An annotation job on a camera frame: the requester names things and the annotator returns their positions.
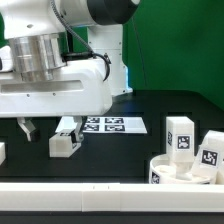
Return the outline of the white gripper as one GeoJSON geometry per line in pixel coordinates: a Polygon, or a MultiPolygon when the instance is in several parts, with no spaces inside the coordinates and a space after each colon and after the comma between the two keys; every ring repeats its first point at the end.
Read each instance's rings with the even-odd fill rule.
{"type": "Polygon", "coordinates": [[[25,117],[76,116],[72,141],[81,143],[81,116],[102,115],[112,106],[100,59],[69,61],[53,71],[53,80],[44,82],[23,82],[12,69],[11,49],[4,46],[0,48],[0,118],[18,118],[29,142],[37,142],[40,131],[25,117]]]}

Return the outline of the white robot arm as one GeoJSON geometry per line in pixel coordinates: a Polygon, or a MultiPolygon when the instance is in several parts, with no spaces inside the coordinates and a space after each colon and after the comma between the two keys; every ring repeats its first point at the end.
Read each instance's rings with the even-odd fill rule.
{"type": "Polygon", "coordinates": [[[140,0],[0,0],[0,118],[15,118],[35,138],[33,117],[102,115],[112,106],[110,61],[88,48],[64,53],[60,35],[126,23],[140,0]]]}

